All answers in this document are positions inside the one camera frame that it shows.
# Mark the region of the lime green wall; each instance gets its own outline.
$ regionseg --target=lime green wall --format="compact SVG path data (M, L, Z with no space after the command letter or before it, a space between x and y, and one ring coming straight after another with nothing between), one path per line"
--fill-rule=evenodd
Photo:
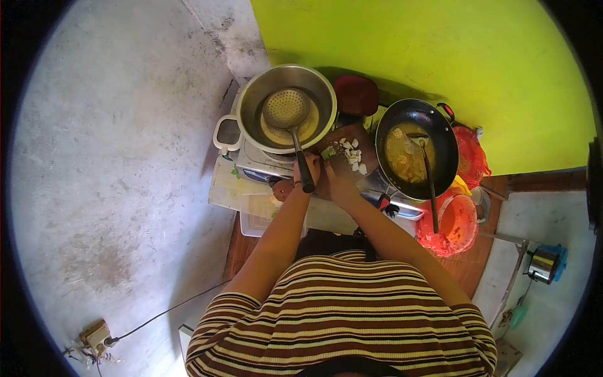
M270 62L363 72L384 101L442 100L480 125L495 175L586 165L595 135L579 67L530 0L251 0Z

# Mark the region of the green vegetable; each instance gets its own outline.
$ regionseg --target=green vegetable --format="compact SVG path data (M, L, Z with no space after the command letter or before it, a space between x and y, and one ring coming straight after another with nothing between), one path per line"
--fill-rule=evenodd
M336 154L337 152L335 151L332 145L328 146L324 151L320 153L324 160L328 160Z

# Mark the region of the black wok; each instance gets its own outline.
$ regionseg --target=black wok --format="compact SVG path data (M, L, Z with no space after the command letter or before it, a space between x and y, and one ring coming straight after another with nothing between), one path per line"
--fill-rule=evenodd
M375 149L379 166L385 177L398 191L415 200L428 200L431 191L427 180L420 183L407 182L394 173L385 156L385 141L392 128L400 123L413 122L419 125L429 136L429 142L435 149L435 164L431 166L435 196L444 194L450 187L458 169L458 145L450 123L454 122L454 113L444 103L438 103L450 116L450 122L436 107L420 100L400 100L387 108L377 126Z

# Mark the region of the plug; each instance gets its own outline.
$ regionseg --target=plug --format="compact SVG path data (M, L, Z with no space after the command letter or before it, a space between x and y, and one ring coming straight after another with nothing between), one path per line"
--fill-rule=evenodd
M92 348L96 358L103 357L107 350L106 341L111 341L111 332L105 320L95 322L80 334L80 340L86 347Z

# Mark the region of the brown and white striped shirt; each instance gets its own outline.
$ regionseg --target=brown and white striped shirt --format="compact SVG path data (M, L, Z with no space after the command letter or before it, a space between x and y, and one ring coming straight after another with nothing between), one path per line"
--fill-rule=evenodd
M496 347L476 306L446 306L409 264L364 258L303 258L264 303L217 295L191 338L189 376L293 376L344 355L409 377L492 375Z

